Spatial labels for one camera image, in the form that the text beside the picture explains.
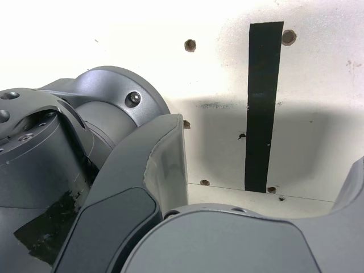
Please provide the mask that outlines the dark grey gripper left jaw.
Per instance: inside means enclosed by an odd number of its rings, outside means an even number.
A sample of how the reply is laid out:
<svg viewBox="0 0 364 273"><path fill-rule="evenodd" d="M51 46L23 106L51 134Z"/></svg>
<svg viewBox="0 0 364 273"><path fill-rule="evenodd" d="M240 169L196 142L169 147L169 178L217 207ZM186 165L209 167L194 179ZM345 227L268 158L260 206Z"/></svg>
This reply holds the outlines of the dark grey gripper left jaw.
<svg viewBox="0 0 364 273"><path fill-rule="evenodd" d="M164 215L188 203L180 114L156 117L122 140L100 169L54 272L119 272Z"/></svg>

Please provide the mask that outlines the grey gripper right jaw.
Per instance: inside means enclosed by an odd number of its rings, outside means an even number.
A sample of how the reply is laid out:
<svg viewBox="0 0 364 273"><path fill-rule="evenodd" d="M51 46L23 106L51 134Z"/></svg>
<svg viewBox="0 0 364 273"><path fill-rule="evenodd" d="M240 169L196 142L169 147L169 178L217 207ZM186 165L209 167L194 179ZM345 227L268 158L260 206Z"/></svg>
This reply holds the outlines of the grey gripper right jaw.
<svg viewBox="0 0 364 273"><path fill-rule="evenodd" d="M198 204L149 231L123 272L362 272L363 160L332 210L272 218L222 204Z"/></svg>

